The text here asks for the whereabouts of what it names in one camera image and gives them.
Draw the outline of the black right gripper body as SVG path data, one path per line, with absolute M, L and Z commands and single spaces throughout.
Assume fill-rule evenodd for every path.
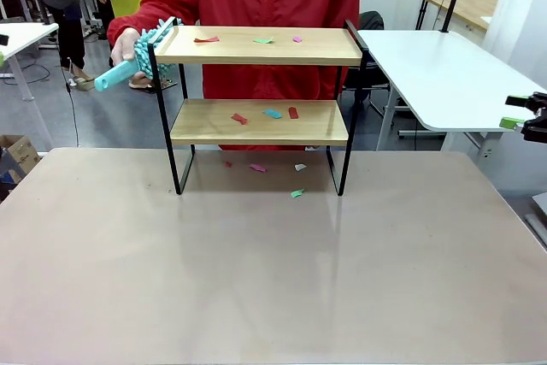
M 525 108 L 532 111 L 535 117 L 524 123 L 521 134 L 526 141 L 546 144 L 546 94 L 534 92 L 525 103 Z

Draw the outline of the person's right hand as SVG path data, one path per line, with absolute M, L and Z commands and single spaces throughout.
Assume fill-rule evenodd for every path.
M 136 29 L 128 27 L 123 30 L 121 35 L 115 40 L 111 51 L 111 58 L 115 66 L 134 59 L 134 45 L 139 39 L 140 33 Z

